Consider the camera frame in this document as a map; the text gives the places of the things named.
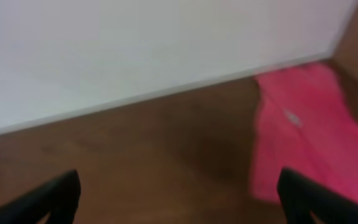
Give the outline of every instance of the white wall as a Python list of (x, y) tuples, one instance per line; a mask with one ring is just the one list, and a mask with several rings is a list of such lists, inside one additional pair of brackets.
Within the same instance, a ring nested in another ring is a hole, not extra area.
[(0, 0), (0, 133), (322, 57), (355, 1)]

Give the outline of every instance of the black object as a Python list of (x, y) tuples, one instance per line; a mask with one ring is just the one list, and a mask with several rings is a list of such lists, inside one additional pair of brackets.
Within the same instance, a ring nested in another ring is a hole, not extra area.
[(35, 224), (48, 213), (48, 224), (73, 223), (80, 195), (78, 173), (69, 171), (0, 207), (0, 224)]
[(277, 185), (288, 224), (314, 223), (311, 213), (321, 221), (358, 223), (358, 204), (284, 168)]

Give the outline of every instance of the brown floor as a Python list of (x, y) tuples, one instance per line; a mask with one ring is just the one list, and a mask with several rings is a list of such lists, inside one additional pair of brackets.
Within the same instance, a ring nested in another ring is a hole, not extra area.
[(0, 136), (0, 205), (75, 168), (75, 223), (285, 223), (247, 194), (258, 101), (245, 78)]

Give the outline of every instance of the pink towel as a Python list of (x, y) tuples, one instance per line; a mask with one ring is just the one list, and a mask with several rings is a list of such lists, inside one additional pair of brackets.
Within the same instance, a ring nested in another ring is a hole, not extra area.
[(256, 77), (262, 90), (250, 190), (278, 202), (284, 166), (358, 203), (358, 124), (321, 63)]

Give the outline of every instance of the baseboard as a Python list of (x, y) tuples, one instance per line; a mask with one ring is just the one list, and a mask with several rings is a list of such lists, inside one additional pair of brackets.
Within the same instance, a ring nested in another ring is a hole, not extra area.
[(64, 119), (75, 118), (75, 117), (83, 116), (86, 114), (96, 113), (99, 111), (104, 111), (104, 110), (108, 110), (108, 109), (112, 109), (112, 108), (117, 108), (120, 106), (138, 103), (140, 101), (151, 100), (153, 98), (172, 95), (172, 94), (180, 93), (183, 91), (194, 90), (197, 88), (202, 88), (202, 87), (206, 87), (206, 86), (210, 86), (210, 85), (214, 85), (214, 84), (218, 84), (218, 83), (224, 83), (224, 82), (228, 82), (231, 80), (245, 78), (245, 77), (249, 77), (252, 75), (269, 72), (269, 71), (284, 68), (284, 67), (291, 67), (291, 66), (295, 66), (295, 65), (299, 65), (299, 64), (303, 64), (303, 63), (323, 60), (323, 59), (329, 58), (330, 56), (331, 56), (331, 52), (325, 52), (325, 53), (316, 54), (316, 55), (312, 55), (312, 56), (308, 56), (308, 57), (298, 58), (296, 60), (277, 63), (275, 65), (259, 67), (259, 68), (247, 70), (244, 72), (223, 75), (219, 78), (213, 78), (213, 79), (209, 79), (209, 80), (203, 80), (201, 82), (193, 82), (193, 83), (189, 83), (186, 85), (175, 86), (173, 88), (167, 88), (164, 90), (153, 91), (150, 93), (126, 98), (123, 100), (112, 101), (110, 103), (105, 103), (105, 104), (98, 105), (98, 106), (92, 106), (89, 108), (71, 111), (68, 113), (57, 114), (57, 115), (49, 116), (49, 117), (42, 118), (42, 119), (36, 119), (33, 121), (28, 121), (28, 122), (24, 122), (24, 123), (20, 123), (20, 124), (15, 124), (12, 126), (3, 127), (3, 128), (0, 128), (0, 134), (6, 134), (6, 133), (13, 132), (13, 131), (21, 130), (21, 129), (33, 128), (33, 127), (40, 126), (43, 124), (53, 123), (53, 122), (61, 121)]

